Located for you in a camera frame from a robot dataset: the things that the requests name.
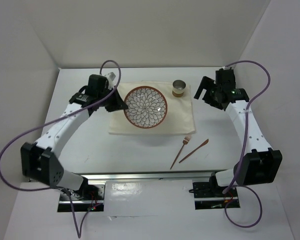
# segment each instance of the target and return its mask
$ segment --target white wall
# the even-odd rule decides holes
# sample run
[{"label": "white wall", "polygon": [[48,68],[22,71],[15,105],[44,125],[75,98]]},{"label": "white wall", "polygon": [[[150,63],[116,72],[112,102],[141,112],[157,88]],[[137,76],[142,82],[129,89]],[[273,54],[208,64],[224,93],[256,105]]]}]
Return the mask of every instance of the white wall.
[{"label": "white wall", "polygon": [[[252,109],[273,148],[282,152],[275,181],[293,235],[300,240],[300,0],[272,0],[241,59],[262,63],[272,77]],[[256,66],[242,63],[235,71],[250,96],[266,84]]]},{"label": "white wall", "polygon": [[222,66],[239,59],[269,0],[23,0],[61,67]]},{"label": "white wall", "polygon": [[[0,150],[17,134],[44,122],[58,69],[36,36],[17,0],[0,0]],[[2,159],[12,183],[22,181],[20,147],[29,134]],[[0,180],[0,240],[3,239],[17,191]]]}]

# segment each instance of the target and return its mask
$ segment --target floral pattern plate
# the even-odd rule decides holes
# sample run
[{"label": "floral pattern plate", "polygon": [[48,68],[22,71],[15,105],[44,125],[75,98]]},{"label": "floral pattern plate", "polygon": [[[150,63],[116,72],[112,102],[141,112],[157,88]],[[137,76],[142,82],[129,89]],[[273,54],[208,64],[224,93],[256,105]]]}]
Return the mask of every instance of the floral pattern plate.
[{"label": "floral pattern plate", "polygon": [[125,97],[128,109],[124,115],[134,126],[150,129],[163,122],[167,115],[168,104],[164,95],[151,86],[138,86]]}]

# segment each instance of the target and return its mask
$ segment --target small cup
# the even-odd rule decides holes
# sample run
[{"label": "small cup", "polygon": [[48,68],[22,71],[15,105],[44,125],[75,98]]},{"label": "small cup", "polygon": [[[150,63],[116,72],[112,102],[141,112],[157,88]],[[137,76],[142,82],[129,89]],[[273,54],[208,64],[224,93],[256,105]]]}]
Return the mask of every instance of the small cup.
[{"label": "small cup", "polygon": [[184,95],[185,89],[186,89],[186,83],[182,80],[175,80],[172,83],[172,94],[177,98],[180,98]]}]

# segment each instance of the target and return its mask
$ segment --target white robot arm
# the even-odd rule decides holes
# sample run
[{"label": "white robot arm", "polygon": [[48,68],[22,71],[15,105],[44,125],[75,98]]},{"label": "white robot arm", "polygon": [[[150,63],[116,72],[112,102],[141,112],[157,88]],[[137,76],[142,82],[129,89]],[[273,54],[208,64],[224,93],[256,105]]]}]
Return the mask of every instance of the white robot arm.
[{"label": "white robot arm", "polygon": [[[249,97],[243,88],[236,88],[233,69],[219,69],[215,72],[215,81],[204,76],[194,96],[199,99],[203,89],[206,90],[202,100],[212,107],[224,110],[232,120],[241,144],[244,144],[246,113],[248,114],[248,133],[246,148],[241,168],[235,185],[255,185],[274,181],[282,155],[273,150],[262,134],[251,109],[246,109]],[[238,163],[232,169],[214,172],[210,177],[212,189],[229,186],[237,171]]]},{"label": "white robot arm", "polygon": [[66,118],[55,123],[34,143],[26,142],[23,144],[21,162],[24,176],[38,180],[52,188],[70,189],[83,198],[89,199],[91,198],[89,193],[98,192],[94,185],[88,184],[88,179],[65,170],[58,158],[75,131],[99,107],[105,107],[108,112],[128,108],[118,91],[115,91],[102,105],[78,111],[107,96],[114,88],[113,80],[115,77],[114,73],[106,76],[91,75],[88,85],[82,87],[69,100],[68,106],[61,115],[61,117]]}]

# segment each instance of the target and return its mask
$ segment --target cream cloth napkin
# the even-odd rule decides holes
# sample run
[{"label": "cream cloth napkin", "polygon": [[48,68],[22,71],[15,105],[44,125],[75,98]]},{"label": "cream cloth napkin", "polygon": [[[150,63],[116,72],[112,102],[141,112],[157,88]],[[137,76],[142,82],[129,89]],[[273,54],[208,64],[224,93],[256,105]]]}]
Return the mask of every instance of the cream cloth napkin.
[{"label": "cream cloth napkin", "polygon": [[158,89],[166,99],[167,114],[158,126],[153,128],[139,128],[132,125],[126,118],[124,111],[112,113],[109,134],[117,135],[186,135],[196,131],[192,111],[190,87],[187,85],[182,97],[172,95],[172,82],[138,81],[123,82],[118,91],[124,100],[126,95],[134,88],[149,86]]}]

